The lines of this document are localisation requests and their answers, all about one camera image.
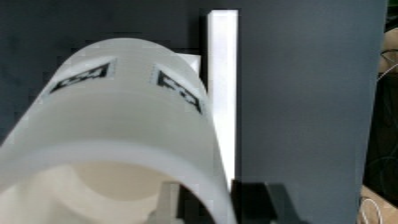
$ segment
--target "dark gray wall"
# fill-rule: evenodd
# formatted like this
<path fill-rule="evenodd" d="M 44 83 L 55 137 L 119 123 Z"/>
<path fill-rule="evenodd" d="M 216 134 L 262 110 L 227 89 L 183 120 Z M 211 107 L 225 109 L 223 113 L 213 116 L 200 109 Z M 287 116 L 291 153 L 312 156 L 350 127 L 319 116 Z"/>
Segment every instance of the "dark gray wall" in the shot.
<path fill-rule="evenodd" d="M 1 138 L 74 50 L 138 37 L 206 54 L 211 8 L 239 9 L 238 179 L 282 184 L 309 223 L 353 223 L 383 0 L 3 0 Z"/>
<path fill-rule="evenodd" d="M 241 15 L 239 178 L 284 185 L 314 224 L 355 222 L 383 9 L 261 1 Z"/>

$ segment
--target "white cylinder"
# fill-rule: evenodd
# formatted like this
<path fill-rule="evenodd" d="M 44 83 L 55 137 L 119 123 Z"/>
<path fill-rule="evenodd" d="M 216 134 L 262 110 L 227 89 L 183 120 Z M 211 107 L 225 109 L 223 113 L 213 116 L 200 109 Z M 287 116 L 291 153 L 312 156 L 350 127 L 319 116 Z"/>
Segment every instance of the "white cylinder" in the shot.
<path fill-rule="evenodd" d="M 207 97 L 177 54 L 138 39 L 62 64 L 0 150 L 0 223 L 145 223 L 163 181 L 236 223 Z"/>

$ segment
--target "black printed label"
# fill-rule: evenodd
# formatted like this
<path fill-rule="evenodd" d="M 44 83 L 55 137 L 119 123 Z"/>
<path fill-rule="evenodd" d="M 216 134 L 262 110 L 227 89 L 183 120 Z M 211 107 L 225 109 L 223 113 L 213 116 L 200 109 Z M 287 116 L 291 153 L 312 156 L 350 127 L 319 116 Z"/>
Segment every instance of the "black printed label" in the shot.
<path fill-rule="evenodd" d="M 200 101 L 195 97 L 195 95 L 190 93 L 190 91 L 184 89 L 184 87 L 179 85 L 179 83 L 172 80 L 172 78 L 165 75 L 161 70 L 158 70 L 158 77 L 156 77 L 156 84 L 158 86 L 168 88 L 183 97 L 184 101 L 193 105 L 199 113 L 202 114 L 200 109 Z"/>
<path fill-rule="evenodd" d="M 110 68 L 110 63 L 106 63 L 99 67 L 92 68 L 88 71 L 78 73 L 74 76 L 60 80 L 49 90 L 49 94 L 55 91 L 58 91 L 62 88 L 71 86 L 72 84 L 83 82 L 85 80 L 104 78 L 108 76 L 108 68 Z"/>

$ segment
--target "white light strip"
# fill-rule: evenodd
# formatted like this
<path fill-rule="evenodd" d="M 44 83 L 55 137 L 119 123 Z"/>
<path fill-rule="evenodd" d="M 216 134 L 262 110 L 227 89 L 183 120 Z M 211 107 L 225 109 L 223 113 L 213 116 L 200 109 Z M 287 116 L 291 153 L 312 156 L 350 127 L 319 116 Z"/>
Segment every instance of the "white light strip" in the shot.
<path fill-rule="evenodd" d="M 207 15 L 207 94 L 229 189 L 234 178 L 236 44 L 238 10 L 213 10 Z"/>

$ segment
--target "white plastic tube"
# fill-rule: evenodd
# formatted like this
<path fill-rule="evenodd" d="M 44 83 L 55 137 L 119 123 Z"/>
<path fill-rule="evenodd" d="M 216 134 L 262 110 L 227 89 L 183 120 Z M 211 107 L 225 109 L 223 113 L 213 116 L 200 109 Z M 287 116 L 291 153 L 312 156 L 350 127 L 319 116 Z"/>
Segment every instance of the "white plastic tube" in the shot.
<path fill-rule="evenodd" d="M 213 10 L 207 15 L 207 95 L 229 187 L 234 178 L 236 46 L 238 10 Z"/>
<path fill-rule="evenodd" d="M 158 44 L 111 39 L 67 59 L 0 150 L 0 223 L 145 223 L 177 181 L 236 223 L 202 83 Z"/>

